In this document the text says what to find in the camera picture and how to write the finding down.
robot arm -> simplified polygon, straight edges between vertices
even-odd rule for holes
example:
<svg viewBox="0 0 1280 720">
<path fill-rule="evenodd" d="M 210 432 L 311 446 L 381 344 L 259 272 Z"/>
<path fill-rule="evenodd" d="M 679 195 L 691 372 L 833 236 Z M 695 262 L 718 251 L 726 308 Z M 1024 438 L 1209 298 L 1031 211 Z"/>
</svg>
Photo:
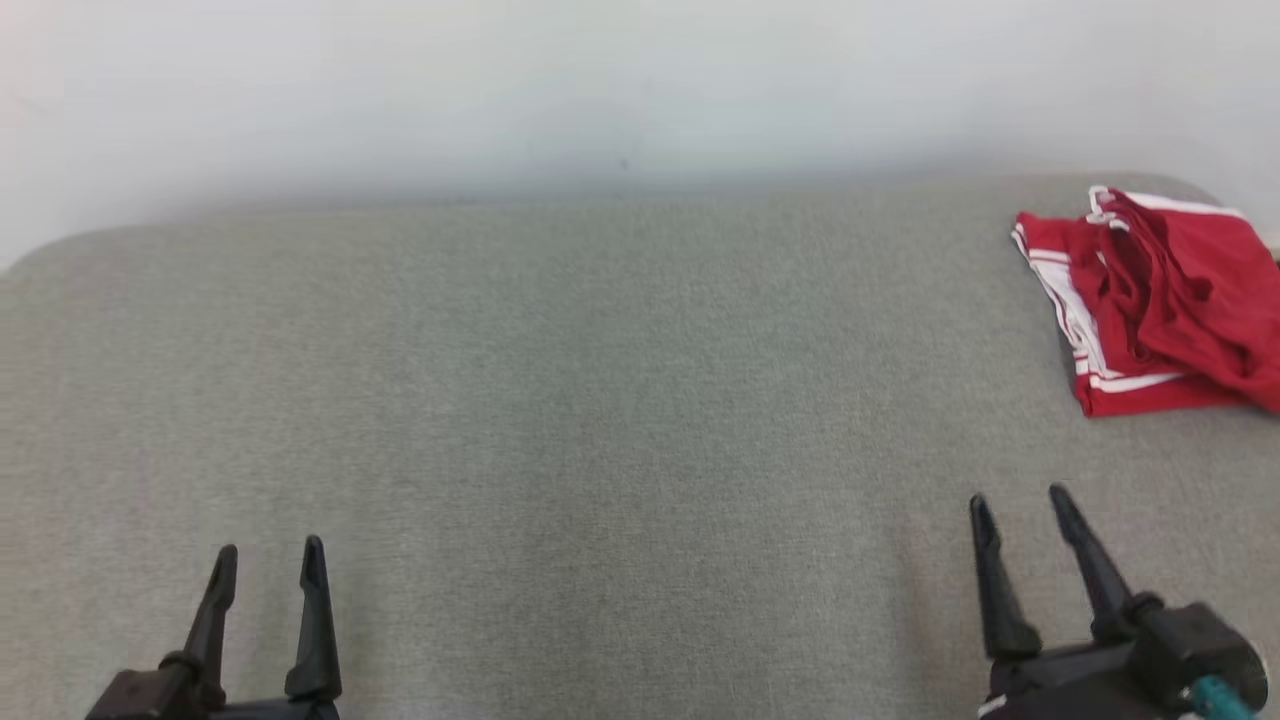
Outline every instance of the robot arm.
<svg viewBox="0 0 1280 720">
<path fill-rule="evenodd" d="M 991 666 L 984 720 L 1211 720 L 1252 717 L 1266 705 L 1257 652 L 1204 603 L 1167 609 L 1132 593 L 1070 493 L 1050 489 L 1093 606 L 1093 642 L 1044 651 L 1000 557 L 986 498 L 969 503 L 983 641 Z"/>
<path fill-rule="evenodd" d="M 160 667 L 115 675 L 86 720 L 338 720 L 342 694 L 338 643 L 329 598 L 329 574 L 320 538 L 307 538 L 302 555 L 302 630 L 297 665 L 280 700 L 228 703 L 221 687 L 223 629 L 236 600 L 236 546 L 218 553 L 187 644 Z"/>
</svg>

couch cushion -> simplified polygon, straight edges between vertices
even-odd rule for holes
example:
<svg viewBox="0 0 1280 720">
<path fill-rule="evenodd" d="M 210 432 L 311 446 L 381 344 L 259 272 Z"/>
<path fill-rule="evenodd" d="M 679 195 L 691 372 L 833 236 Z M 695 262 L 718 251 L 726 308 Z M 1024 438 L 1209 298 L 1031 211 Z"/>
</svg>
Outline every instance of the couch cushion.
<svg viewBox="0 0 1280 720">
<path fill-rule="evenodd" d="M 307 533 L 349 717 L 878 717 L 986 693 L 966 516 L 1088 634 L 1047 488 L 1138 588 L 1280 653 L 1280 423 L 1087 420 L 1018 210 L 1091 183 L 122 229 L 3 279 L 6 700 L 87 711 L 241 548 L 223 679 L 278 696 Z"/>
</svg>

